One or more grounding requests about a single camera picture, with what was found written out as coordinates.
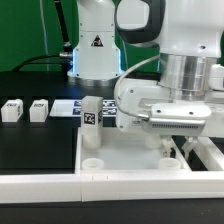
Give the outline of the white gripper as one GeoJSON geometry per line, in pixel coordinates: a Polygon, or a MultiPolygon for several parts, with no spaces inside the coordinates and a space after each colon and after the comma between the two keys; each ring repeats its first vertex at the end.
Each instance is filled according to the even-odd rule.
{"type": "Polygon", "coordinates": [[[116,126],[125,133],[164,135],[169,158],[176,157],[171,135],[186,136],[186,159],[198,143],[195,136],[224,138],[224,92],[209,91],[199,101],[172,100],[169,95],[156,81],[124,79],[114,89],[116,126]]]}

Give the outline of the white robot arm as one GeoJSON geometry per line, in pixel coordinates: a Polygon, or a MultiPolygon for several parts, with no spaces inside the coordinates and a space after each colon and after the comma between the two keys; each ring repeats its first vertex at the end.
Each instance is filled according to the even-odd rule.
{"type": "Polygon", "coordinates": [[[119,0],[114,18],[126,43],[159,48],[160,72],[158,81],[118,79],[118,129],[156,140],[224,137],[224,0],[119,0]]]}

